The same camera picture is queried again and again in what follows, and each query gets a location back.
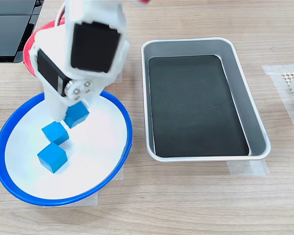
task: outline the metal tray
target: metal tray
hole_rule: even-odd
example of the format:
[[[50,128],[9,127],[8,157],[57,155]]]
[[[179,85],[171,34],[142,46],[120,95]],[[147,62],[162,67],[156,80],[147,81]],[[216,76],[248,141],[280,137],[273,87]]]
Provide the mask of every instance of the metal tray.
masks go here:
[[[142,46],[142,66],[146,145],[154,159],[260,160],[270,153],[269,138],[230,41],[149,41]]]

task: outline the wooden table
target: wooden table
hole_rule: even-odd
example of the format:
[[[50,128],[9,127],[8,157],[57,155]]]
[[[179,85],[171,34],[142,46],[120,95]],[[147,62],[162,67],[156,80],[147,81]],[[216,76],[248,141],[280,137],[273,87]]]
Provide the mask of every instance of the wooden table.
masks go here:
[[[37,27],[61,1],[46,1]],[[131,52],[122,83],[134,143],[124,180],[95,207],[43,208],[0,183],[0,235],[294,235],[294,126],[262,65],[294,64],[294,0],[154,0],[126,3]],[[231,176],[226,162],[162,164],[145,149],[140,48],[152,39],[225,37],[237,50],[272,143],[267,176]],[[0,129],[41,86],[21,64],[0,64]]]

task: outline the blue wooden block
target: blue wooden block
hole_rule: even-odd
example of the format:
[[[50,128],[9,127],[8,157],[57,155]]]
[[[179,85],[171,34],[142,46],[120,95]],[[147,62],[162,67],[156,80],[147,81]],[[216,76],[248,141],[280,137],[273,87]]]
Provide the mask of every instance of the blue wooden block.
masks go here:
[[[43,133],[50,142],[54,142],[56,145],[62,144],[69,139],[67,130],[59,122],[50,123],[42,129]]]
[[[68,127],[73,128],[83,122],[89,114],[89,111],[82,102],[68,108],[64,122]]]
[[[55,173],[68,161],[66,152],[53,142],[38,153],[37,156],[41,165],[52,173]]]

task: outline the white robot bracket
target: white robot bracket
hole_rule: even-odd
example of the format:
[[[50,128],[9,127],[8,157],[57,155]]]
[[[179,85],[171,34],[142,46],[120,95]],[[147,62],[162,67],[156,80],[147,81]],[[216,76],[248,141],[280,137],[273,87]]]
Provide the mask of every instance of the white robot bracket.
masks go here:
[[[65,20],[39,31],[29,51],[55,121],[115,82],[129,51],[121,0],[66,0]]]

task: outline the plate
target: plate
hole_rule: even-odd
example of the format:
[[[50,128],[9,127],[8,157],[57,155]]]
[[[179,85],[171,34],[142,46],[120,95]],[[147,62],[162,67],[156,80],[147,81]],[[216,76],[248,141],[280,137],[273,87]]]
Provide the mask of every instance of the plate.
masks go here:
[[[51,123],[44,94],[27,101],[0,132],[0,180],[17,198],[35,205],[60,206],[81,200],[105,186],[120,170],[132,146],[128,112],[103,91],[88,118],[60,145],[66,162],[55,174],[39,162],[37,153],[49,144],[41,128]]]

